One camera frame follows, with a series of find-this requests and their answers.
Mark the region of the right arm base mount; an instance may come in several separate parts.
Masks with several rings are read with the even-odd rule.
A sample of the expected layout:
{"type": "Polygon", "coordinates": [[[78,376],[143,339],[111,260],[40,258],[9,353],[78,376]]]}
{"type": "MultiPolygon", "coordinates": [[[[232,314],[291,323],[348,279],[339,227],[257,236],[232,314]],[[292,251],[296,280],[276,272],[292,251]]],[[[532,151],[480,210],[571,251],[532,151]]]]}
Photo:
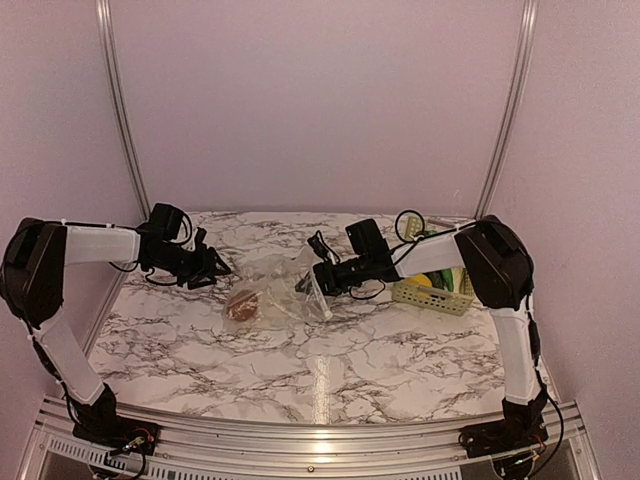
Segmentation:
{"type": "Polygon", "coordinates": [[[540,445],[548,438],[544,424],[535,424],[524,432],[520,427],[509,427],[505,420],[499,420],[463,427],[458,442],[469,458],[478,458],[540,445]]]}

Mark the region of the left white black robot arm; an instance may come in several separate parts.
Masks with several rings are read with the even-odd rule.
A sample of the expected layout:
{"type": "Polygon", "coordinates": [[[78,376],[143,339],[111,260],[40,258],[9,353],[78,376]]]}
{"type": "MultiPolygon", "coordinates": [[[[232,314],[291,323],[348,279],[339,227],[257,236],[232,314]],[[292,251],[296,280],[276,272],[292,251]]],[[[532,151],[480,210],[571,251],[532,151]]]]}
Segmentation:
{"type": "Polygon", "coordinates": [[[79,430],[106,445],[119,444],[127,432],[113,391],[90,366],[62,312],[66,268],[108,263],[147,274],[161,270],[176,286],[203,288],[231,272],[205,244],[206,235],[182,210],[164,203],[155,204],[137,227],[30,217],[19,223],[1,262],[1,297],[61,383],[79,430]]]}

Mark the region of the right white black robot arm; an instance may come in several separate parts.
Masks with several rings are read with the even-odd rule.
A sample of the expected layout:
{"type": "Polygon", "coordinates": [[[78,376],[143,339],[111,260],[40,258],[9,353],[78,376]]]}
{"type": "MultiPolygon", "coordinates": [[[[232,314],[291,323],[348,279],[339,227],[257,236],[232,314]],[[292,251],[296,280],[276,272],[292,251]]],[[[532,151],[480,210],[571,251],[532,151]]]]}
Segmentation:
{"type": "Polygon", "coordinates": [[[309,239],[320,260],[297,282],[296,291],[325,299],[370,280],[391,283],[464,268],[496,327],[505,394],[502,419],[463,428],[459,441],[468,454],[478,456],[543,439],[542,411],[549,395],[539,372],[539,335],[530,309],[534,263],[520,238],[494,215],[433,235],[420,233],[395,247],[388,245],[373,219],[348,226],[346,233],[355,253],[346,261],[332,260],[319,235],[309,239]]]}

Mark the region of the yellow fake fruit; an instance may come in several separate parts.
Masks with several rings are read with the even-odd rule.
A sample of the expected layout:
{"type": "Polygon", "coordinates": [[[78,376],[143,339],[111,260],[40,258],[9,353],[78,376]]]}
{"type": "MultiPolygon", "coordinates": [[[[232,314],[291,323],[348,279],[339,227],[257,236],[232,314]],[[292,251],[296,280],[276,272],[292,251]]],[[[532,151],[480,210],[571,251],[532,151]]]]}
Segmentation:
{"type": "Polygon", "coordinates": [[[424,274],[417,274],[412,276],[411,278],[409,278],[409,281],[411,281],[412,283],[415,283],[419,286],[423,286],[423,287],[427,287],[427,288],[431,288],[433,286],[432,281],[430,280],[430,278],[424,274]]]}

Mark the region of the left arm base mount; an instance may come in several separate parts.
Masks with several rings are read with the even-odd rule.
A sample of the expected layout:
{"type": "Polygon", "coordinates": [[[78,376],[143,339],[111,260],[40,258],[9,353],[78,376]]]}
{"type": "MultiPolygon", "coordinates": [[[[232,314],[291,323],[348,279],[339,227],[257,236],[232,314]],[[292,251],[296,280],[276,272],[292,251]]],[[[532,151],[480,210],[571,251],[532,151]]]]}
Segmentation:
{"type": "Polygon", "coordinates": [[[140,453],[151,456],[159,433],[160,426],[156,423],[124,417],[109,432],[88,429],[79,424],[73,428],[74,437],[109,447],[113,455],[140,453]]]}

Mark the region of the polka dot zip top bag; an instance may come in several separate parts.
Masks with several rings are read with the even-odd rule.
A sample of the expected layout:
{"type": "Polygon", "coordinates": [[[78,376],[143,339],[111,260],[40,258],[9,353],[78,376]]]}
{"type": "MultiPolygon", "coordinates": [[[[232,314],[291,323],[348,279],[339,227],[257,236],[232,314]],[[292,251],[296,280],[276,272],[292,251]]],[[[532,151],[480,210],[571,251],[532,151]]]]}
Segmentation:
{"type": "Polygon", "coordinates": [[[304,247],[294,256],[270,254],[260,259],[248,261],[239,266],[239,280],[230,290],[222,309],[224,325],[231,329],[283,327],[302,322],[324,322],[333,317],[328,303],[321,292],[301,294],[295,291],[296,283],[317,260],[310,247],[304,247]],[[225,307],[229,298],[242,290],[259,295],[259,308],[255,317],[246,322],[231,321],[226,317],[225,307]]]}

